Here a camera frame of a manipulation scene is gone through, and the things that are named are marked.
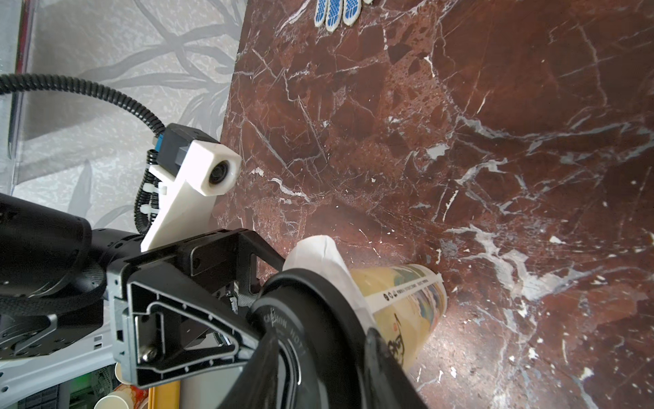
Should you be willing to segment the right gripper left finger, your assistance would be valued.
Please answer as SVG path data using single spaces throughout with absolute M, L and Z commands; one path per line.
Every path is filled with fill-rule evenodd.
M 269 332 L 218 408 L 276 408 L 278 373 L 279 340 Z

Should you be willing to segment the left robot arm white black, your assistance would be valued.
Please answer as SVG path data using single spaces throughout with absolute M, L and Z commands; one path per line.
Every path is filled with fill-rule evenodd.
M 145 251 L 140 235 L 92 229 L 83 218 L 1 197 L 1 316 L 5 360 L 66 349 L 111 309 L 114 357 L 132 384 L 149 388 L 248 364 L 260 335 L 230 286 L 260 291 L 258 261 L 284 259 L 247 229 L 218 230 Z

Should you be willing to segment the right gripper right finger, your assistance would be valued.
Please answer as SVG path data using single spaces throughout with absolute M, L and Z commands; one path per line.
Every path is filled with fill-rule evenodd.
M 367 408 L 427 407 L 376 329 L 366 333 L 364 386 Z

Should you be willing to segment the paper milk tea cup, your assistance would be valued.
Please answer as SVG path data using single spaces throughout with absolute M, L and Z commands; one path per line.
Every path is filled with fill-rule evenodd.
M 442 275 L 418 264 L 354 269 L 351 274 L 391 355 L 409 370 L 446 313 Z

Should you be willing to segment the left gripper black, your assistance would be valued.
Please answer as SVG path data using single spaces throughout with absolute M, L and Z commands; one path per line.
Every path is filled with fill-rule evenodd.
M 128 383 L 150 388 L 245 366 L 262 335 L 245 320 L 260 295 L 257 263 L 284 258 L 258 233 L 218 230 L 158 249 L 104 234 L 112 351 Z

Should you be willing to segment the black plastic cup lid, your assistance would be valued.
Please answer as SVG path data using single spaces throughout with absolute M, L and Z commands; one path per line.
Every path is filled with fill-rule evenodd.
M 307 269 L 276 274 L 248 322 L 278 339 L 277 408 L 368 408 L 364 331 L 328 279 Z

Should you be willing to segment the translucent round leak-proof paper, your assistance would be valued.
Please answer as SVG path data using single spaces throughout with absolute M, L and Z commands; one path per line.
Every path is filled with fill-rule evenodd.
M 315 235 L 299 241 L 282 268 L 291 269 L 306 269 L 329 281 L 354 310 L 364 332 L 376 328 L 374 316 L 330 236 Z

